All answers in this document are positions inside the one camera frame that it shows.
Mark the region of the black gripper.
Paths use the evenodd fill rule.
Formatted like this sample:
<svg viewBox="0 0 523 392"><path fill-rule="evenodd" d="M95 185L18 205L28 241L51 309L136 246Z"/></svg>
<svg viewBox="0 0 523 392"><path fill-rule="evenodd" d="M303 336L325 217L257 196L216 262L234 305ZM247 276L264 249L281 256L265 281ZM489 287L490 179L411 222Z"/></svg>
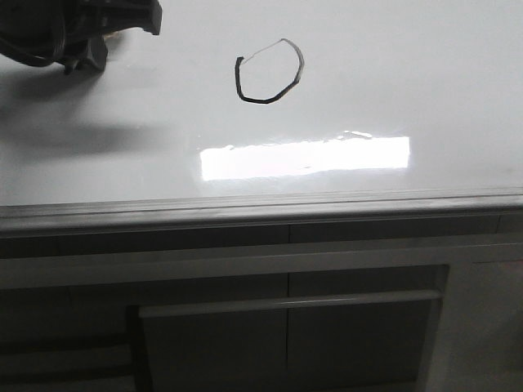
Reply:
<svg viewBox="0 0 523 392"><path fill-rule="evenodd" d="M105 70L105 37L139 28L159 35L157 0L1 1L1 55L34 68L53 64L66 74L91 67Z"/></svg>

